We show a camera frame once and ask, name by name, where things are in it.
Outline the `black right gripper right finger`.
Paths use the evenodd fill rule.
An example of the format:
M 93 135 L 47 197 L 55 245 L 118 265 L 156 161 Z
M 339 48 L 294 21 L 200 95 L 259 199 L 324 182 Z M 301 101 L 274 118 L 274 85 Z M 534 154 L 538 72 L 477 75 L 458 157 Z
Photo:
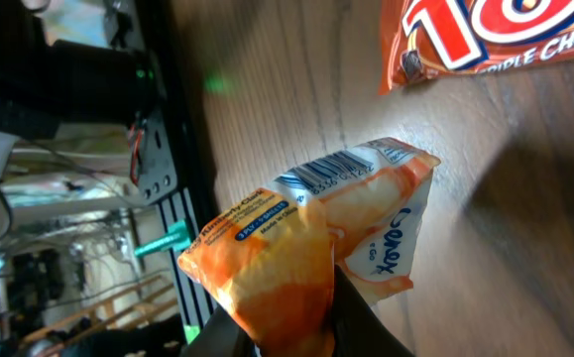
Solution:
M 357 289 L 334 267 L 335 357 L 413 357 L 376 317 Z

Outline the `orange chocolate bar wrapper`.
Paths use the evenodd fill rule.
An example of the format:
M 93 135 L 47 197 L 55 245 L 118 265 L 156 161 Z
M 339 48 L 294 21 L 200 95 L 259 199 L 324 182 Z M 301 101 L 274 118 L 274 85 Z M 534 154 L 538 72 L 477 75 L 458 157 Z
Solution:
M 574 0 L 387 0 L 380 91 L 574 60 Z

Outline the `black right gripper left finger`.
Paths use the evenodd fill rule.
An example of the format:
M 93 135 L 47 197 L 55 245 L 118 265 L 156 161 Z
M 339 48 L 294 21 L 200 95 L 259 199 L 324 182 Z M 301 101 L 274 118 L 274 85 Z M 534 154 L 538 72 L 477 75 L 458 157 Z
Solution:
M 256 357 L 257 348 L 247 333 L 218 306 L 180 357 Z

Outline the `orange snack box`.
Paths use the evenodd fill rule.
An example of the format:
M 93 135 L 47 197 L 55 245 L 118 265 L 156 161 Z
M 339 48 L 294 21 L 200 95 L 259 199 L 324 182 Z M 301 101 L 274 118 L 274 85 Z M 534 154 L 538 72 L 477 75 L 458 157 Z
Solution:
M 388 137 L 294 167 L 205 225 L 178 266 L 264 354 L 327 356 L 337 273 L 367 304 L 412 288 L 438 163 Z

